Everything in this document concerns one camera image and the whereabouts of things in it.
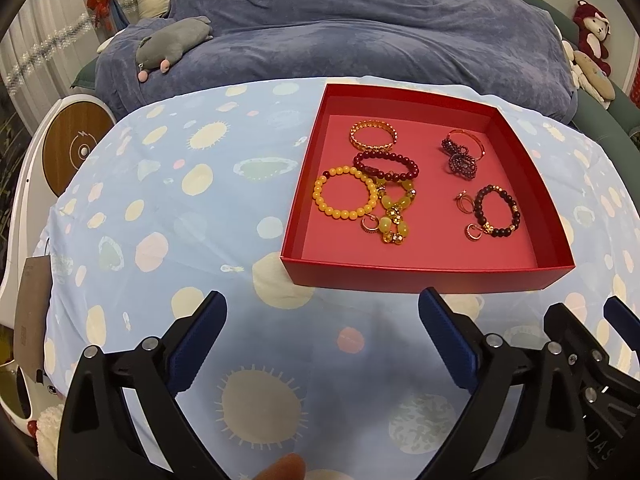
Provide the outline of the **fingertip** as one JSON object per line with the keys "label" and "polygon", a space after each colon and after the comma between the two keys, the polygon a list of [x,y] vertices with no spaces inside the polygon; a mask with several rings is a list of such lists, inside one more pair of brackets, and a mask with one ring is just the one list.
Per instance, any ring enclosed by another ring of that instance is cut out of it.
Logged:
{"label": "fingertip", "polygon": [[305,476],[304,460],[298,454],[291,453],[261,471],[254,480],[304,480]]}

